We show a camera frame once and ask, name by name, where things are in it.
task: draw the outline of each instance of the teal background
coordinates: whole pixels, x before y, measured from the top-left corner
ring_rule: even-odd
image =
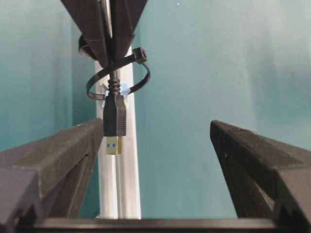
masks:
[[[60,0],[0,1],[0,151],[96,117],[85,94],[94,62]],[[99,213],[95,166],[82,216]]]
[[[214,119],[311,150],[310,1],[149,0],[136,34],[143,217],[236,216]]]

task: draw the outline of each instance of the usb connector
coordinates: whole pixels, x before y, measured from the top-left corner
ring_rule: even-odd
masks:
[[[106,154],[121,155],[122,154],[122,137],[107,137]]]

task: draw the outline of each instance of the white vertical rail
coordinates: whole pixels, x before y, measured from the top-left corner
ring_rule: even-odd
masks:
[[[106,0],[111,24],[109,0]],[[95,63],[95,72],[102,68]],[[133,86],[133,66],[129,64],[117,72],[121,83]],[[103,93],[108,76],[96,84],[97,93]],[[124,98],[126,105],[126,136],[122,139],[122,155],[106,155],[105,138],[99,150],[100,217],[141,218],[138,156],[136,141],[136,117],[134,94]],[[97,117],[103,118],[102,101],[96,104]]]

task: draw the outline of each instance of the textured black plastic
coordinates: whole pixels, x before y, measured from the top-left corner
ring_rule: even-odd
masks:
[[[126,135],[126,108],[122,95],[106,96],[104,107],[104,136]]]

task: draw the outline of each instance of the gold-plated usb connector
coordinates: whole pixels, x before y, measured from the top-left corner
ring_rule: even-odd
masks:
[[[107,137],[106,154],[121,155],[122,154],[122,137]]]

